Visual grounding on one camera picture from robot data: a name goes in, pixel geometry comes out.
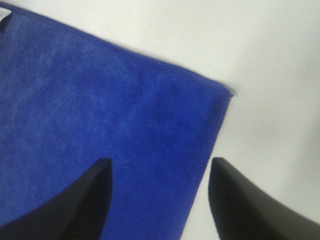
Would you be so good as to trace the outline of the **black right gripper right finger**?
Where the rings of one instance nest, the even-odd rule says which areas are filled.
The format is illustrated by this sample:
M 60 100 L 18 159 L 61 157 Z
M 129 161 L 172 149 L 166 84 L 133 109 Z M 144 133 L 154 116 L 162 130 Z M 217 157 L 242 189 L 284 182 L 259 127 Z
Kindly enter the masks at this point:
M 208 201 L 221 240 L 318 240 L 320 225 L 275 200 L 222 157 L 211 163 Z

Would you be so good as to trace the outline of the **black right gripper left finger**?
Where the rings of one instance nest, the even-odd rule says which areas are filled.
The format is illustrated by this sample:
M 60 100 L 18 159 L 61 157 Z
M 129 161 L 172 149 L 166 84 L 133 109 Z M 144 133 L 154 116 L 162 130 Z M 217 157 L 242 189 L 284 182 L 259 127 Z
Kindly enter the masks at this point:
M 57 196 L 0 228 L 2 240 L 98 240 L 113 193 L 113 166 L 100 158 Z

